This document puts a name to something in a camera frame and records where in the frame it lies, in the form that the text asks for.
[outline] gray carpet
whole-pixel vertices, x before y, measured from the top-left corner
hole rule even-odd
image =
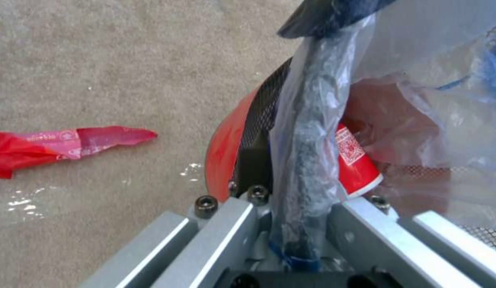
[[[0,0],[0,130],[122,125],[156,141],[0,180],[0,287],[76,286],[206,193],[208,141],[297,42],[299,0]]]

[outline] plastic bag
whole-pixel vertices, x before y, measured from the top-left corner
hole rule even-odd
[[[15,170],[77,160],[117,145],[136,145],[157,133],[121,126],[79,128],[28,134],[0,132],[0,178],[9,179]]]
[[[465,92],[470,89],[463,93],[449,89],[470,83],[449,72],[456,71],[449,57],[456,55],[456,49],[477,43],[478,37],[496,25],[496,0],[478,2],[476,7],[468,0],[357,3],[371,5],[362,11],[381,10],[356,22],[360,17],[354,2],[307,1],[281,30],[292,31],[291,38],[308,36],[292,60],[270,133],[274,177],[270,243],[298,270],[319,269],[325,216],[332,204],[343,200],[337,180],[337,148],[325,139],[343,117],[348,95],[345,119],[358,127],[350,126],[350,130],[358,131],[358,141],[390,176],[380,190],[386,187],[387,194],[394,193],[397,200],[406,194],[402,189],[409,192],[418,187],[406,182],[404,171],[409,167],[418,167],[418,171],[436,168],[432,174],[439,175],[438,185],[431,193],[451,188],[455,183],[452,167],[496,171],[496,108],[489,104],[496,102],[495,95],[490,96],[496,91],[496,77],[487,73],[489,68],[496,70],[496,58],[486,58],[475,69],[480,73],[474,75],[486,71],[480,86],[471,86],[474,89],[469,93]],[[328,5],[333,7],[332,16],[320,14],[314,20],[315,15],[307,13],[314,6]],[[347,13],[347,18],[352,13],[353,18],[345,20],[339,13]],[[309,31],[292,29],[289,23],[294,27],[303,24]],[[480,52],[473,54],[478,56],[464,69],[474,71],[477,60],[485,55]],[[462,56],[458,60],[466,60],[466,52],[458,53]],[[449,77],[434,84],[420,82],[427,77],[418,75],[431,75],[432,64]],[[440,80],[439,74],[430,78]],[[481,89],[482,83],[493,89]],[[471,99],[472,93],[478,96]],[[478,117],[470,118],[474,113]],[[467,122],[472,126],[465,127]],[[480,130],[485,124],[491,125],[489,130]],[[455,131],[491,138],[459,141]],[[444,195],[447,201],[454,199],[452,194]],[[495,200],[496,194],[489,199]]]

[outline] red curved panel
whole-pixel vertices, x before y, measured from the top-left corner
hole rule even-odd
[[[219,125],[205,158],[205,181],[210,195],[224,202],[229,196],[228,182],[235,168],[246,115],[259,88],[246,95]]]

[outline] bolt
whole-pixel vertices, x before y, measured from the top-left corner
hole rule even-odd
[[[230,194],[232,195],[237,191],[237,183],[234,180],[228,182],[228,191],[230,191]]]
[[[195,201],[195,215],[202,219],[209,219],[217,211],[217,200],[211,195],[198,197]]]
[[[262,206],[269,200],[269,191],[262,185],[253,185],[248,188],[248,201],[255,206]]]
[[[390,203],[383,196],[372,195],[370,198],[372,204],[376,206],[376,208],[380,209],[383,213],[387,214],[390,210]]]

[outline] screw hole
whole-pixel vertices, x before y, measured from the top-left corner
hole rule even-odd
[[[233,279],[230,288],[260,288],[260,284],[252,275],[241,274]]]

